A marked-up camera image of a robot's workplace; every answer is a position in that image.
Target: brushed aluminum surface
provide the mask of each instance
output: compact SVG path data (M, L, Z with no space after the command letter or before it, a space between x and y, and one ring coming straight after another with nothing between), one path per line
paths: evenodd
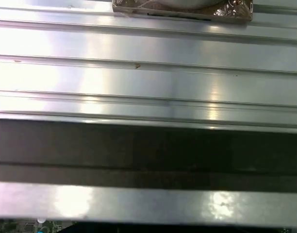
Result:
M0 118L297 132L297 1L255 8L227 25L0 1Z
M3 216L295 228L297 194L0 182L0 217Z

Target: silver metal surface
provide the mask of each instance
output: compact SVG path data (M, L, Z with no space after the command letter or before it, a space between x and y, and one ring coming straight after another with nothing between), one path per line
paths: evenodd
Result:
M297 132L297 1L275 2L243 26L0 1L0 118Z
M297 194L0 183L1 216L297 227Z

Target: metal edge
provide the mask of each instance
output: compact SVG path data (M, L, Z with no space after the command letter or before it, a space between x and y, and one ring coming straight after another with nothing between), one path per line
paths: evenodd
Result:
M297 227L297 194L0 182L0 217Z

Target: aluminum rail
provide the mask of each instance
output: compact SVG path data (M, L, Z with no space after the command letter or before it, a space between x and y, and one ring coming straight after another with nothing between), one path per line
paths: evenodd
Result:
M0 217L3 216L295 228L297 194L0 182Z
M0 1L0 118L297 133L289 2L255 0L243 26ZM40 167L5 166L0 217L297 227L297 194L12 183Z
M0 1L0 118L297 133L297 1L255 9L243 26Z

